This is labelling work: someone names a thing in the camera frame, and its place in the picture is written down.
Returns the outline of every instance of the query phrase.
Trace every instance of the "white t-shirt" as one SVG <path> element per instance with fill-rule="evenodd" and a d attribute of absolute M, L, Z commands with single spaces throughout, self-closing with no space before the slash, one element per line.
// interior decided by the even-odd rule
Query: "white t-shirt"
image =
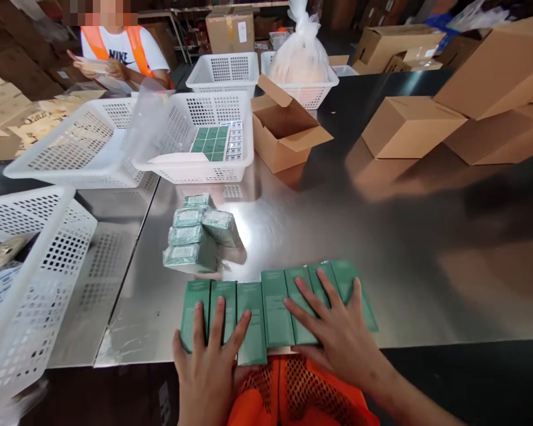
<path fill-rule="evenodd" d="M 126 33 L 126 30 L 123 30 L 120 34 L 111 34 L 105 27 L 100 27 L 102 42 L 107 49 L 108 57 L 116 59 L 128 68 L 140 72 L 136 61 L 134 60 L 134 55 L 132 53 L 132 47 L 130 47 L 129 35 Z M 140 28 L 140 41 L 142 42 L 142 47 L 144 48 L 144 54 L 146 55 L 146 61 L 150 70 L 166 70 L 170 71 L 168 63 L 164 58 L 164 55 L 160 51 L 160 47 L 154 37 L 148 32 L 145 28 Z M 83 57 L 87 59 L 96 59 L 97 57 L 93 53 L 91 46 L 87 43 L 85 34 L 81 31 L 81 46 L 83 48 Z M 97 80 L 100 84 L 112 89 L 115 91 L 124 91 L 125 93 L 132 92 L 132 89 L 125 82 L 115 80 L 113 78 L 108 78 L 105 76 L 98 77 Z"/>

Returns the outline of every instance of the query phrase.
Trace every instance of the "hand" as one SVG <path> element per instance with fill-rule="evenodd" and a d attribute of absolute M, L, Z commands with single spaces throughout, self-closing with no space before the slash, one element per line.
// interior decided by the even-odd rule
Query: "hand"
<path fill-rule="evenodd" d="M 233 369 L 251 312 L 245 311 L 229 341 L 221 346 L 221 330 L 225 318 L 225 299 L 219 297 L 211 324 L 209 344 L 204 341 L 203 306 L 198 302 L 194 314 L 194 351 L 187 354 L 179 330 L 174 334 L 174 362 L 179 378 L 180 426 L 223 426 L 227 423 L 235 389 L 254 367 Z"/>
<path fill-rule="evenodd" d="M 311 316 L 288 298 L 284 299 L 284 305 L 320 340 L 323 348 L 294 346 L 292 350 L 329 370 L 344 382 L 367 391 L 375 382 L 383 383 L 397 374 L 373 342 L 363 322 L 359 279 L 354 280 L 351 300 L 348 306 L 344 306 L 324 271 L 318 269 L 317 274 L 326 290 L 331 309 L 299 277 L 296 279 L 297 287 L 320 318 Z"/>
<path fill-rule="evenodd" d="M 112 78 L 117 80 L 126 81 L 130 80 L 129 78 L 129 69 L 126 68 L 126 65 L 116 59 L 110 58 L 107 65 L 107 73 Z"/>

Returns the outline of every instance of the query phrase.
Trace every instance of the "white plastic bag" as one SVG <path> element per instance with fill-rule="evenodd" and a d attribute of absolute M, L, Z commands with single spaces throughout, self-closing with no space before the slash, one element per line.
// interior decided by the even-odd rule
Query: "white plastic bag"
<path fill-rule="evenodd" d="M 307 0 L 290 0 L 288 16 L 296 22 L 296 31 L 278 49 L 268 77 L 278 84 L 325 83 L 329 81 L 330 63 L 326 49 L 316 38 L 318 16 L 308 17 Z"/>

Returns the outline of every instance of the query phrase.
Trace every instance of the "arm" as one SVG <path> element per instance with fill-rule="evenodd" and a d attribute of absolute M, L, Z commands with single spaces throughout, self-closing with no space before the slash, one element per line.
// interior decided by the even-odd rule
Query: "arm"
<path fill-rule="evenodd" d="M 320 340 L 323 348 L 295 346 L 292 349 L 369 394 L 401 425 L 462 425 L 403 378 L 377 348 L 363 323 L 359 279 L 354 280 L 354 293 L 345 306 L 323 270 L 319 269 L 317 274 L 331 309 L 300 278 L 296 279 L 296 285 L 320 318 L 311 316 L 288 298 L 284 304 Z"/>

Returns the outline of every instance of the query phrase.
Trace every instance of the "white plastic basket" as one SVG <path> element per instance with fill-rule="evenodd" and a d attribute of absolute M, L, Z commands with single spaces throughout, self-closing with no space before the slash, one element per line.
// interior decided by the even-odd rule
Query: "white plastic basket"
<path fill-rule="evenodd" d="M 252 98 L 259 81 L 259 61 L 255 52 L 201 56 L 185 85 L 194 92 L 246 90 Z"/>
<path fill-rule="evenodd" d="M 123 147 L 135 103 L 133 98 L 84 103 L 6 167 L 4 175 L 77 189 L 135 188 L 142 172 Z"/>
<path fill-rule="evenodd" d="M 40 233 L 0 304 L 0 405 L 46 369 L 96 219 L 51 186 L 0 196 L 0 243 Z"/>
<path fill-rule="evenodd" d="M 245 168 L 254 159 L 251 99 L 247 92 L 176 93 L 170 97 L 163 115 L 162 128 L 154 131 L 151 142 L 142 144 L 132 159 L 137 169 L 155 172 L 172 183 L 240 182 L 243 179 Z M 240 160 L 148 162 L 163 154 L 184 152 L 200 127 L 219 126 L 234 120 L 243 122 Z"/>
<path fill-rule="evenodd" d="M 268 76 L 274 54 L 273 51 L 261 54 L 261 73 L 265 76 Z M 318 109 L 330 89 L 339 83 L 339 78 L 332 67 L 329 67 L 328 74 L 330 81 L 326 83 L 291 83 L 279 84 L 278 86 L 299 101 L 305 109 Z"/>

